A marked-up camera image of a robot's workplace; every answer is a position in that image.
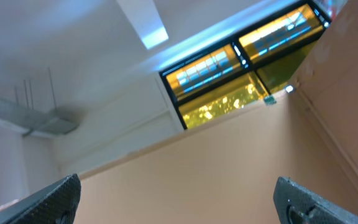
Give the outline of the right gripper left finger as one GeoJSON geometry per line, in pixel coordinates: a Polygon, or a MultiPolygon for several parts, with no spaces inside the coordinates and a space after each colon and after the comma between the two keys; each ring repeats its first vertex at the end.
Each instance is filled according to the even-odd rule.
{"type": "Polygon", "coordinates": [[[73,224],[81,182],[72,174],[0,210],[0,224],[73,224]]]}

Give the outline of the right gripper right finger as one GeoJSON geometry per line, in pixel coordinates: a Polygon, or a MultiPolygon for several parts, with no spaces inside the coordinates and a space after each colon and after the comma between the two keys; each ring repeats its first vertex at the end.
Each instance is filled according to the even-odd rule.
{"type": "Polygon", "coordinates": [[[297,184],[277,179],[273,202],[281,224],[358,224],[358,216],[297,184]]]}

